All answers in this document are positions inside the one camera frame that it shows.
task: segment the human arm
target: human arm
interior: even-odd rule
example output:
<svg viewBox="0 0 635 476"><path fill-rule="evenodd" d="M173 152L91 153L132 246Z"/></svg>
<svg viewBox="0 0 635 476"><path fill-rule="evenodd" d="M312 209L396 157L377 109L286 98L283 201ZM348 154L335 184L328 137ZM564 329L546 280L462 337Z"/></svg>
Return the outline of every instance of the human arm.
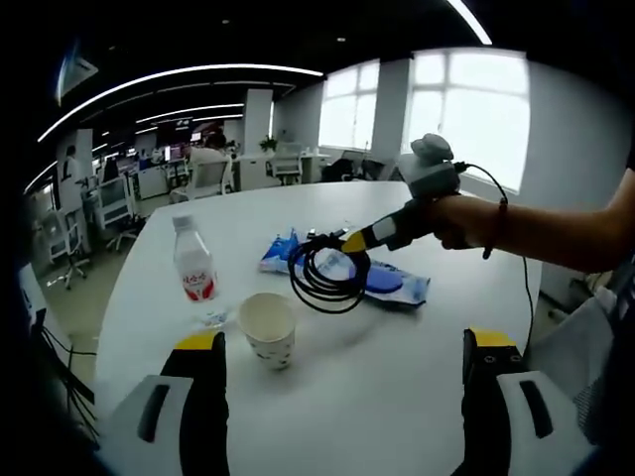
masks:
<svg viewBox="0 0 635 476"><path fill-rule="evenodd" d="M486 246L494 238L497 249L586 273L614 269L635 248L635 172L626 171L613 199L600 211L510 204L499 232L498 213L498 203L457 195L433 205L431 218L446 248L456 248L460 241Z"/></svg>

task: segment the white paper cup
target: white paper cup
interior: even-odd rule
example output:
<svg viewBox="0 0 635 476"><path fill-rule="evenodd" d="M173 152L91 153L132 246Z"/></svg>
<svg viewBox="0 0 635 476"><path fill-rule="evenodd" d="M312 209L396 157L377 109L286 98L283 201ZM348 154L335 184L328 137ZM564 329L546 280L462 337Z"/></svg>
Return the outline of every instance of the white paper cup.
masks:
<svg viewBox="0 0 635 476"><path fill-rule="evenodd" d="M296 343L296 319L285 297L271 293L250 297L238 309L238 325L265 366L274 370L289 366Z"/></svg>

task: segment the bracelet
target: bracelet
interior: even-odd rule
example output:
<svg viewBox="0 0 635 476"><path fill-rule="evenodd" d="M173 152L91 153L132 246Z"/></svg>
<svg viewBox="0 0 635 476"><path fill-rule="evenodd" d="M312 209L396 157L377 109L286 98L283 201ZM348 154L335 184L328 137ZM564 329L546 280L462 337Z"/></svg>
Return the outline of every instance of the bracelet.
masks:
<svg viewBox="0 0 635 476"><path fill-rule="evenodd" d="M498 219L496 220L496 231L492 235L491 239L485 249L483 250L483 260L487 260L492 254L492 250L496 245L496 239L503 232L503 227L505 226L505 216L507 215L507 199L501 198L498 204Z"/></svg>

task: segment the water bottle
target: water bottle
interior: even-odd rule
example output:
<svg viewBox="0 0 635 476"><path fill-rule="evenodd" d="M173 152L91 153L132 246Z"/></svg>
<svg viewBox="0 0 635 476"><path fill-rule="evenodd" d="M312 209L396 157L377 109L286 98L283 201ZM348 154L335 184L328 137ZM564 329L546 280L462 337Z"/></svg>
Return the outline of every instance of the water bottle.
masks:
<svg viewBox="0 0 635 476"><path fill-rule="evenodd" d="M177 232L175 266L186 295L194 302L210 300L216 292L211 254L196 231L191 216L172 219Z"/></svg>

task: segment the desk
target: desk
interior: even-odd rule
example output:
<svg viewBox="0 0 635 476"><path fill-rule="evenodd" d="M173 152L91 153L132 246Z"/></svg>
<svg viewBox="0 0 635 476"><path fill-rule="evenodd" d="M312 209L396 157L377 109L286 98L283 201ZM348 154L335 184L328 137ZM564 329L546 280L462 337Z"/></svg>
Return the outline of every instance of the desk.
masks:
<svg viewBox="0 0 635 476"><path fill-rule="evenodd" d="M273 154L244 154L234 161L241 191L280 186L277 178L267 177L266 164ZM314 183L321 179L321 168L327 165L327 154L301 154L302 183Z"/></svg>
<svg viewBox="0 0 635 476"><path fill-rule="evenodd" d="M106 309L95 370L97 411L108 415L147 374L159 374L197 315L235 309L259 292L290 297L298 327L292 366L280 373L226 325L227 451L232 474L449 474L463 456L461 364L469 325L506 332L524 351L530 326L520 258L445 251L432 236L373 258L432 278L412 314L362 302L320 314L289 278L259 273L276 233L366 225L410 198L401 182L341 182L232 193L157 209L119 274ZM172 217L191 214L218 272L219 296L191 303L173 264ZM527 260L538 297L541 264Z"/></svg>

